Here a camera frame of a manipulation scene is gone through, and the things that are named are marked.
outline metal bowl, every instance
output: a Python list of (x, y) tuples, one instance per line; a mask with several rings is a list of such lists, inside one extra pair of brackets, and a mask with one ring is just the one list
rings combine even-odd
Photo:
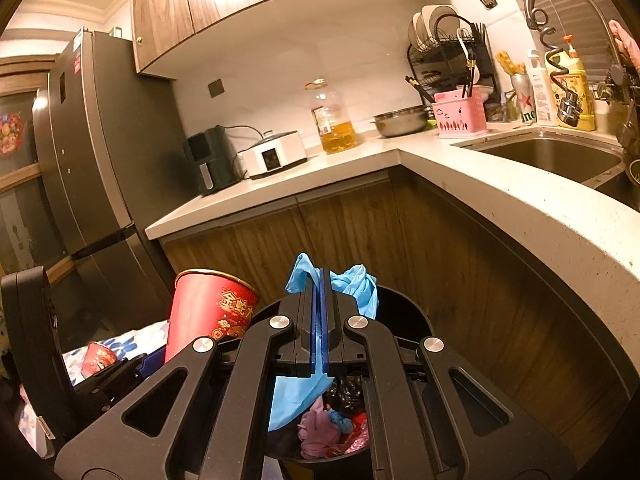
[(429, 130), (429, 113), (424, 106), (412, 106), (373, 117), (377, 130), (383, 137), (398, 137)]

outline kitchen sink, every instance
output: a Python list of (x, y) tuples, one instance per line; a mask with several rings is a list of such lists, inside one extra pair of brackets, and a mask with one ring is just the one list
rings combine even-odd
[(626, 176), (622, 148), (617, 145), (539, 130), (493, 139), (484, 137), (456, 146), (564, 176), (640, 212), (640, 187), (631, 184)]
[(538, 131), (458, 144), (586, 182), (622, 162), (622, 149), (598, 140)]

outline red cup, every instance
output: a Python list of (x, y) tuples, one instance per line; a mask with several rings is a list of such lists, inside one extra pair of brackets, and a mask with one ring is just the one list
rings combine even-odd
[(89, 343), (86, 350), (80, 374), (85, 379), (104, 370), (118, 360), (114, 352), (100, 343)]
[(190, 269), (178, 274), (164, 362), (199, 336), (242, 337), (258, 299), (251, 285), (226, 272)]

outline pink utensil holder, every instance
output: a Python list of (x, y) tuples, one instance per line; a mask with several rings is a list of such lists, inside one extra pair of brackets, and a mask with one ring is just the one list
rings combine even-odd
[(440, 92), (435, 96), (433, 113), (438, 123), (438, 134), (445, 139), (479, 137), (488, 133), (478, 88), (471, 97), (462, 98), (462, 90)]

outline faucet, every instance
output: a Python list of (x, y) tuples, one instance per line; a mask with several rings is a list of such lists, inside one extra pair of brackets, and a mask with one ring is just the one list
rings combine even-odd
[[(618, 86), (622, 91), (622, 102), (628, 106), (626, 122), (623, 124), (619, 131), (616, 132), (618, 142), (625, 150), (626, 158), (626, 174), (629, 179), (636, 185), (640, 186), (640, 136), (638, 134), (637, 120), (636, 120), (636, 102), (633, 99), (631, 88), (629, 86), (626, 72), (622, 66), (622, 57), (616, 46), (616, 42), (613, 38), (613, 34), (609, 28), (602, 11), (598, 8), (593, 0), (585, 0), (593, 7), (596, 14), (600, 18), (604, 29), (607, 31), (607, 37), (609, 38), (609, 49), (613, 56), (613, 64), (610, 67), (610, 75), (613, 83)], [(549, 16), (544, 9), (535, 7), (536, 0), (526, 0), (525, 5), (525, 18), (527, 20), (527, 26), (531, 30), (536, 30), (540, 33), (540, 41), (549, 49), (546, 53), (546, 60), (557, 70), (550, 74), (550, 77), (554, 83), (556, 83), (562, 90), (564, 90), (565, 97), (560, 102), (558, 110), (558, 118), (569, 126), (576, 126), (580, 118), (580, 112), (582, 106), (580, 104), (580, 97), (576, 92), (567, 88), (567, 86), (560, 80), (556, 79), (558, 75), (568, 74), (569, 70), (553, 60), (553, 57), (562, 52), (564, 49), (559, 46), (550, 45), (545, 41), (545, 36), (556, 32), (555, 27), (548, 27)]]

